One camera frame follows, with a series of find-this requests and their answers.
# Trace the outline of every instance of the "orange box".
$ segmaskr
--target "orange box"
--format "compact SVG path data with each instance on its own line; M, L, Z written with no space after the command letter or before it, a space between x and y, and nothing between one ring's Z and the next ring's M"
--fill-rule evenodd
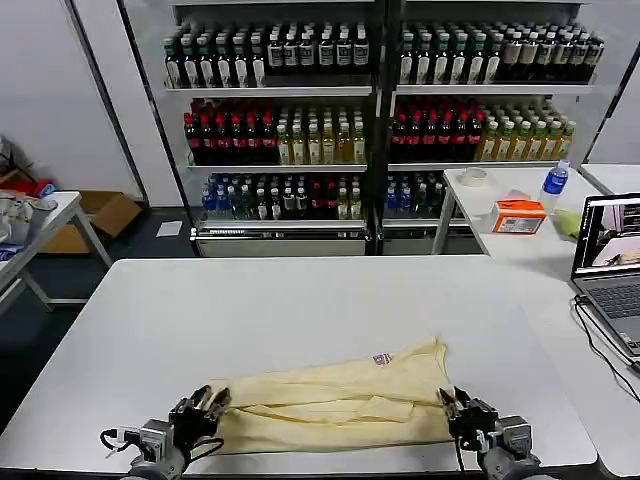
M540 202L532 200L500 200L493 205L490 222L495 233L525 233L538 231L547 214Z

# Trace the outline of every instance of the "red bottle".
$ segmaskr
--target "red bottle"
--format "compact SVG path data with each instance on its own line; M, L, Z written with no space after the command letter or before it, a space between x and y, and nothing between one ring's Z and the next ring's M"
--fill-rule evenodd
M467 120L469 116L466 111L461 111L453 126L453 134L451 135L452 159L462 160L467 154Z

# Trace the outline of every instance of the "plastic water bottle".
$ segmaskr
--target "plastic water bottle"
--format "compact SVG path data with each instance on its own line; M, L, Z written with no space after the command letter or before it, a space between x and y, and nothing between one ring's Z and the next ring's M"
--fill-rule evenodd
M564 190L564 186L569 179L569 166L571 164L565 160L560 160L557 167L553 167L549 170L547 178L540 190L540 197L538 201L542 203L545 212L552 213L556 208L558 198Z

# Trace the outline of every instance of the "cardboard box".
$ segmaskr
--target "cardboard box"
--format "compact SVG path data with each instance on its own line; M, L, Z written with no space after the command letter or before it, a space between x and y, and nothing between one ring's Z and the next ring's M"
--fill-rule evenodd
M121 192L80 190L80 207L91 225L108 239L116 238L142 209ZM72 223L65 225L40 253L89 253L89 247Z

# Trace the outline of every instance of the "yellow cloth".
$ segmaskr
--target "yellow cloth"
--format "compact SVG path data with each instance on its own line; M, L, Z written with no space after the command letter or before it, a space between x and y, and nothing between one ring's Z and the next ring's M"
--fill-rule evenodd
M397 355L212 380L228 386L220 453L330 452L451 439L437 396L448 385L437 339Z

